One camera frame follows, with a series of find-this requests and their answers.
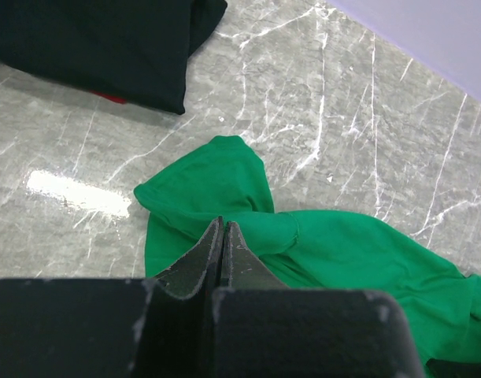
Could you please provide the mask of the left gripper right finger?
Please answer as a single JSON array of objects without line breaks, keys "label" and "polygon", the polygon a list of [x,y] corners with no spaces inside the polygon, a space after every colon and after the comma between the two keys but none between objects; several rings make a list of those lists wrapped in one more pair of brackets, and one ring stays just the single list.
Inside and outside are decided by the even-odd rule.
[{"label": "left gripper right finger", "polygon": [[422,377],[408,320],[372,290],[291,289],[235,222],[214,292],[217,377]]}]

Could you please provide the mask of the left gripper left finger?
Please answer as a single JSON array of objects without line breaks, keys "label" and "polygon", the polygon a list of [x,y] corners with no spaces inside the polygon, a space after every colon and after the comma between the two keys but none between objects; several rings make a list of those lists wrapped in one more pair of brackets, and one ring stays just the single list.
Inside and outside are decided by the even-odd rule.
[{"label": "left gripper left finger", "polygon": [[203,377],[224,222],[146,279],[0,279],[0,377]]}]

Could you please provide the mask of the green t shirt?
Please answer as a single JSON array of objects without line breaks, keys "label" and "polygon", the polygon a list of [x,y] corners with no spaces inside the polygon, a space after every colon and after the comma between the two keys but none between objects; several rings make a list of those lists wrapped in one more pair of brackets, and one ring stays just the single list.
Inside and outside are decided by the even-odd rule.
[{"label": "green t shirt", "polygon": [[381,220],[339,210],[276,212],[263,161],[238,136],[217,136],[134,195],[149,212],[145,269],[173,264],[216,217],[290,287],[374,289],[405,311],[423,361],[481,362],[481,276]]}]

